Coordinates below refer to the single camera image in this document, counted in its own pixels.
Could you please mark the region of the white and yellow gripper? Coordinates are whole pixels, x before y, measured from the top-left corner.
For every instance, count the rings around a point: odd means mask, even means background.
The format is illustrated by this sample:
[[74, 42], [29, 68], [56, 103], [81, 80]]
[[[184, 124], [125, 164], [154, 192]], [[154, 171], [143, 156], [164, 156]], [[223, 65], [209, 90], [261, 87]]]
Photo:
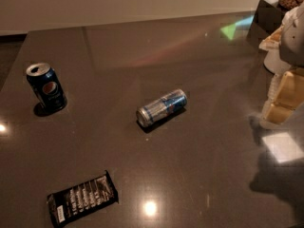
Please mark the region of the white and yellow gripper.
[[276, 74], [270, 84], [261, 125], [281, 125], [304, 103], [304, 68], [294, 67], [283, 74]]

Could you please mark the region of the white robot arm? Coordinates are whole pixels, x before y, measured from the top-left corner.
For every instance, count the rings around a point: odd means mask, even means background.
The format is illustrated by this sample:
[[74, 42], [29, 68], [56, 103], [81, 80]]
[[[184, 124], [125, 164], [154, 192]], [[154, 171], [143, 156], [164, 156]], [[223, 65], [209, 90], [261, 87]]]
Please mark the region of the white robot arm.
[[277, 128], [304, 103], [304, 2], [285, 14], [259, 48], [267, 52], [264, 66], [274, 74], [260, 125]]

